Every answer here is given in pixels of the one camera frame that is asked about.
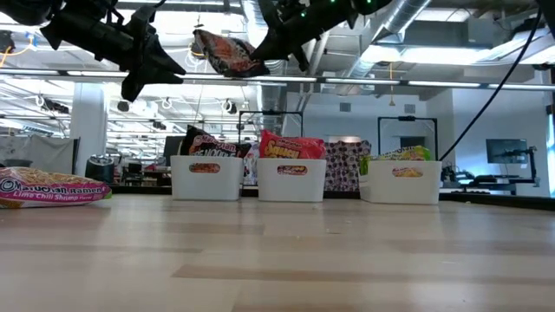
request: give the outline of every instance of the black snack bag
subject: black snack bag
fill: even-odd
[[[187,135],[181,141],[180,155],[243,158],[251,149],[251,144],[220,142],[197,127],[188,126]]]
[[[264,62],[251,60],[249,55],[254,47],[250,43],[217,36],[202,29],[194,30],[193,34],[195,42],[218,74],[245,78],[270,73]]]

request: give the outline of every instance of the table surface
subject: table surface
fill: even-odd
[[[555,311],[555,214],[173,202],[0,211],[3,311]]]

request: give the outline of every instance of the green snack bag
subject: green snack bag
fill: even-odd
[[[361,157],[361,165],[360,165],[360,174],[368,175],[368,166],[370,162],[370,156],[362,156]]]
[[[374,160],[431,160],[430,150],[424,146],[403,147],[396,151],[379,155]]]

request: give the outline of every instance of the wire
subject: wire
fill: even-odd
[[[31,47],[33,46],[33,36],[29,37],[29,45],[27,46],[27,48],[16,52],[16,53],[8,53],[9,51],[6,51],[6,53],[0,53],[0,55],[4,55],[4,56],[17,56],[17,55],[22,55],[23,53],[27,52],[29,49],[31,49]]]
[[[505,85],[505,83],[509,80],[509,77],[511,77],[511,74],[513,73],[514,69],[517,68],[517,66],[519,65],[520,61],[522,60],[522,58],[524,57],[526,51],[528,50],[528,47],[530,46],[530,43],[532,42],[534,35],[536,34],[536,29],[538,29],[539,26],[539,22],[541,21],[541,9],[538,9],[538,15],[536,16],[536,20],[534,21],[534,25],[532,27],[532,31],[530,32],[530,35],[528,36],[528,39],[526,40],[525,45],[522,47],[522,51],[520,51],[519,56],[517,57],[517,59],[514,61],[513,65],[511,66],[511,68],[509,69],[509,71],[506,73],[505,78],[503,78],[503,80],[501,81],[501,83],[499,84],[499,86],[495,89],[495,91],[493,91],[492,96],[489,98],[489,100],[486,102],[486,104],[484,105],[484,107],[476,114],[476,116],[474,116],[474,118],[472,119],[472,121],[470,121],[470,123],[468,124],[468,126],[465,128],[465,130],[460,134],[459,138],[453,143],[453,145],[451,147],[449,147],[449,149],[443,154],[443,156],[441,156],[440,161],[443,161],[454,149],[455,147],[460,143],[460,141],[462,140],[462,138],[465,137],[465,135],[467,134],[468,130],[470,130],[470,128],[474,125],[474,123],[476,123],[476,121],[479,119],[479,117],[486,111],[486,109],[492,104],[493,100],[495,100],[495,97],[497,96],[497,94],[501,91],[501,89],[503,88],[503,86]]]
[[[29,49],[31,49],[31,47],[33,46],[33,36],[29,37],[29,45],[27,46],[27,48],[16,52],[16,53],[10,53],[11,51],[11,47],[8,47],[6,49],[6,52],[4,53],[0,53],[0,55],[2,56],[2,60],[0,61],[0,68],[3,67],[4,63],[6,62],[6,59],[8,58],[8,56],[16,56],[16,55],[22,55],[23,53],[27,52]]]

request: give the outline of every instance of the white plastic bin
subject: white plastic bin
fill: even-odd
[[[243,160],[172,156],[172,195],[178,200],[238,200]]]
[[[321,202],[325,159],[259,159],[258,199],[280,202]]]
[[[359,178],[361,198],[379,204],[437,205],[440,161],[374,160]]]

